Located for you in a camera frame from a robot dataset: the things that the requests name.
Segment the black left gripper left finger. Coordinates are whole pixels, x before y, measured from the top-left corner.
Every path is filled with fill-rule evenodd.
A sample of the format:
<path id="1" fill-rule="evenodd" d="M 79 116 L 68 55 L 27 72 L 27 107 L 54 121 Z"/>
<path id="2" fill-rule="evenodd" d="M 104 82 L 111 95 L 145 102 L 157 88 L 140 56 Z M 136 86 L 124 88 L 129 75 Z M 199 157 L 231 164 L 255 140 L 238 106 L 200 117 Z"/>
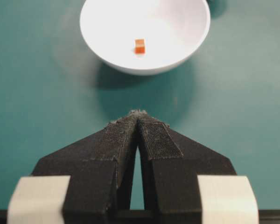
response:
<path id="1" fill-rule="evenodd" d="M 42 157 L 22 177 L 8 206 L 9 224 L 106 224 L 130 207 L 138 116 Z"/>

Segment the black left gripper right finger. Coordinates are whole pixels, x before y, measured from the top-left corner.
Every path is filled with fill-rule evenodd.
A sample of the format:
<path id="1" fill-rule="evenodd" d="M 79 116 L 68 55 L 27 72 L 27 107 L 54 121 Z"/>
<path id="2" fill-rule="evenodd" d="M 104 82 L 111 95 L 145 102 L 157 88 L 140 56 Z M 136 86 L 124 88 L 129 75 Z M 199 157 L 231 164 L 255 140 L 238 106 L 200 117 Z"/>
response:
<path id="1" fill-rule="evenodd" d="M 249 179 L 226 156 L 142 112 L 137 118 L 145 207 L 162 224 L 256 224 Z"/>

